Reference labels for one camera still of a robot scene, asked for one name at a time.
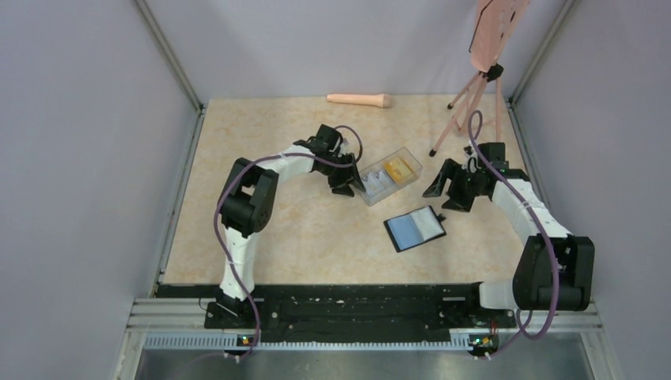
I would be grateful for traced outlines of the gold credit card stack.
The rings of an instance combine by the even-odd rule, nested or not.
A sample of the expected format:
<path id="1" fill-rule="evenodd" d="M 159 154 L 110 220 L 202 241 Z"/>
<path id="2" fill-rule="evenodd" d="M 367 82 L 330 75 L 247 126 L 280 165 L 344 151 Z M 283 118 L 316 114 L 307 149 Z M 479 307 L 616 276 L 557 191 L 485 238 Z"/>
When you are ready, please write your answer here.
<path id="1" fill-rule="evenodd" d="M 395 157 L 383 164 L 385 172 L 398 185 L 409 181 L 414 175 L 412 167 L 400 157 Z"/>

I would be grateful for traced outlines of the black card holder wallet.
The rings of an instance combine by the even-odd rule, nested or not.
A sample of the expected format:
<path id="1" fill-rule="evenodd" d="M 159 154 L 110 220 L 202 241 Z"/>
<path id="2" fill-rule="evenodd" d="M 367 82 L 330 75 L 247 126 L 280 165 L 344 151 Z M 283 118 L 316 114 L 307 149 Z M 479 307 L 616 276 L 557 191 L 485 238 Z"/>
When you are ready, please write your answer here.
<path id="1" fill-rule="evenodd" d="M 432 206 L 425 206 L 387 219 L 383 225 L 394 249 L 401 253 L 446 236 L 444 221 L 443 214 L 437 214 Z"/>

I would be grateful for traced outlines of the clear plastic card box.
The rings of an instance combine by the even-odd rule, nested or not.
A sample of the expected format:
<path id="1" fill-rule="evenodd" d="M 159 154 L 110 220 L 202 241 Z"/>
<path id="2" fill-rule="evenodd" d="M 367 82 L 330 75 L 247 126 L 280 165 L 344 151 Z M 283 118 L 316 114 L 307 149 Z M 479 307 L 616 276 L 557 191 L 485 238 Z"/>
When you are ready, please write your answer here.
<path id="1" fill-rule="evenodd" d="M 364 185 L 359 193 L 364 203 L 372 207 L 417 181 L 422 171 L 422 164 L 408 148 L 402 147 L 359 171 Z"/>

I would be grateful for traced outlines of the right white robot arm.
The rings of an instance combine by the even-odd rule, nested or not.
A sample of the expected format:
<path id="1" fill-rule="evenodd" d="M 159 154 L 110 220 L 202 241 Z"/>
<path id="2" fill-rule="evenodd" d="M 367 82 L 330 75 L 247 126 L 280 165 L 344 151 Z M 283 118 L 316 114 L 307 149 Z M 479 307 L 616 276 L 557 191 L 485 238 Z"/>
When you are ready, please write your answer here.
<path id="1" fill-rule="evenodd" d="M 500 208 L 523 244 L 511 279 L 479 283 L 478 296 L 464 304 L 464 316 L 485 326 L 496 310 L 583 311 L 591 299 L 595 246 L 562 226 L 538 198 L 528 175 L 512 169 L 503 142 L 464 149 L 467 161 L 444 160 L 423 197 L 445 195 L 442 208 L 469 212 L 486 196 Z"/>

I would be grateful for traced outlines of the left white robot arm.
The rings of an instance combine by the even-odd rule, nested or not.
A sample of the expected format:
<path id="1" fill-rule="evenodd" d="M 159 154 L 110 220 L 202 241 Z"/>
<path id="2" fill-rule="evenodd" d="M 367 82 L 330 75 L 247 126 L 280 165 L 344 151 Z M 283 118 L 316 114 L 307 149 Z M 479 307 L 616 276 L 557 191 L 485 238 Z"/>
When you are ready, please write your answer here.
<path id="1" fill-rule="evenodd" d="M 224 318 L 235 327 L 248 325 L 257 313 L 252 292 L 253 265 L 261 232 L 271 220 L 279 185 L 308 173 L 326 177 L 335 195 L 352 197 L 364 188 L 357 164 L 342 132 L 346 126 L 319 126 L 316 135 L 285 150 L 249 160 L 238 158 L 218 198 L 213 217 L 215 236 L 225 257 L 225 271 L 215 297 Z"/>

